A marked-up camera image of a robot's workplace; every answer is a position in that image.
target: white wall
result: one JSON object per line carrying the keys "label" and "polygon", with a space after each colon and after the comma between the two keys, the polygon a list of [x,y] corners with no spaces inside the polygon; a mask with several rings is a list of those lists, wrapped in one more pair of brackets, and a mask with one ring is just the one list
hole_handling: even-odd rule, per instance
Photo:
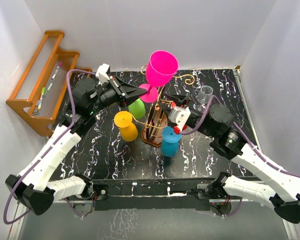
{"label": "white wall", "polygon": [[262,150],[300,174],[300,0],[277,2],[240,75]]}
{"label": "white wall", "polygon": [[[43,144],[38,136],[5,103],[43,34],[24,0],[0,0],[0,240],[6,239],[10,226],[3,222],[9,190],[5,180],[18,174],[36,156]],[[16,210],[10,207],[9,219]]]}
{"label": "white wall", "polygon": [[181,69],[241,65],[276,0],[25,0],[41,31],[61,29],[79,64],[139,70],[155,50]]}

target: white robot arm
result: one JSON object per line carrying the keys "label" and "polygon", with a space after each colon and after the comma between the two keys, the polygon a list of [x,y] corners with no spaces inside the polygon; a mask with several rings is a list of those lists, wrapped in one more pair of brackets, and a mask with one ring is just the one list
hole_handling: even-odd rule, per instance
{"label": "white robot arm", "polygon": [[[58,181],[49,179],[67,153],[94,125],[95,112],[113,103],[126,107],[146,93],[142,88],[124,83],[117,77],[108,76],[108,65],[99,69],[98,77],[102,88],[96,90],[97,84],[92,78],[79,81],[72,91],[77,114],[73,114],[73,109],[72,112],[68,109],[62,124],[56,127],[52,137],[36,158],[18,175],[11,174],[5,181],[11,191],[10,197],[13,195],[36,215],[47,211],[53,202],[70,196],[85,199],[91,197],[93,182],[82,174]],[[206,109],[202,116],[201,112],[186,106],[187,100],[172,97],[173,101],[177,102],[176,107],[161,107],[168,115],[169,124],[172,124],[177,133],[187,124],[193,131],[213,137],[210,145],[218,154],[250,170],[264,182],[258,184],[222,172],[211,184],[212,189],[219,193],[221,198],[247,198],[274,209],[289,222],[300,222],[300,178],[280,172],[279,170],[284,170],[281,166],[262,155],[266,161],[279,169],[275,170],[257,156],[240,133],[231,128],[234,118],[227,107],[215,104],[209,110]]]}
{"label": "white robot arm", "polygon": [[[257,149],[252,149],[242,130],[232,128],[232,125],[236,126],[234,116],[226,106],[219,102],[210,107],[210,99],[202,114],[187,106],[189,99],[185,96],[165,96],[176,103],[173,108],[161,105],[175,133],[188,135],[198,131],[213,138],[210,146],[214,151],[245,167],[264,182],[258,184],[221,172],[212,183],[212,189],[219,193],[220,197],[247,198],[274,209],[280,217],[291,223],[300,222],[300,177],[286,174],[287,171],[283,167]],[[192,130],[181,131],[185,125],[190,126]]]}

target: green marker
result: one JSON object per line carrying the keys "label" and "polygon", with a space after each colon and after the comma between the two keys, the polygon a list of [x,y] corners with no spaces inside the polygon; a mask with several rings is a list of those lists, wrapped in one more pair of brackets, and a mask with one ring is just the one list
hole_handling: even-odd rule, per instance
{"label": "green marker", "polygon": [[39,100],[38,110],[41,109],[42,99],[44,98],[45,90],[46,90],[45,87],[43,87],[43,88],[41,89],[41,96],[40,96],[40,100]]}
{"label": "green marker", "polygon": [[56,67],[56,70],[55,70],[53,76],[51,77],[51,83],[48,86],[48,88],[46,89],[45,95],[47,94],[47,92],[49,92],[50,88],[52,87],[52,84],[54,84],[55,77],[57,75],[57,72],[58,72],[59,68],[61,68],[61,66],[62,66],[62,61],[59,62],[58,66]]}

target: black table surface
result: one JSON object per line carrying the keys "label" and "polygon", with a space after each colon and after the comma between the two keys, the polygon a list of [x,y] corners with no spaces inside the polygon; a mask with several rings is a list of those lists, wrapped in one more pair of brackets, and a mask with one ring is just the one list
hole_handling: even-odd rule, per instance
{"label": "black table surface", "polygon": [[[137,71],[112,72],[124,82],[134,86],[146,83],[146,76]],[[233,69],[195,69],[180,70],[177,76],[191,74],[195,77],[193,85],[185,84],[186,78],[172,78],[166,85],[170,94],[187,95],[198,109],[197,94],[203,85],[213,88],[213,94],[225,104],[235,116],[238,125],[247,136],[256,142],[247,111],[239,91]],[[72,78],[72,85],[84,75]],[[64,98],[59,116],[69,102]],[[151,104],[147,103],[148,115]],[[150,146],[141,140],[143,125],[136,123],[139,135],[136,140],[126,142],[121,138],[119,128],[114,124],[114,117],[120,109],[114,104],[96,115],[96,124],[87,135],[67,154],[51,177],[60,180],[81,173],[93,179],[154,179],[154,178],[205,178],[216,177],[219,172],[232,173],[237,177],[253,176],[244,167],[221,157],[209,146],[209,137],[195,132],[182,136],[179,150],[175,157],[165,157],[160,148]]]}

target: yellow goblet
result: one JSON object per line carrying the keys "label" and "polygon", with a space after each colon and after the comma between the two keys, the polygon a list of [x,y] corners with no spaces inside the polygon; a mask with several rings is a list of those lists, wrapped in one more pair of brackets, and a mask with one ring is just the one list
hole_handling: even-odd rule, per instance
{"label": "yellow goblet", "polygon": [[131,142],[138,136],[136,125],[132,122],[132,115],[128,111],[120,111],[114,116],[114,124],[120,129],[121,137]]}

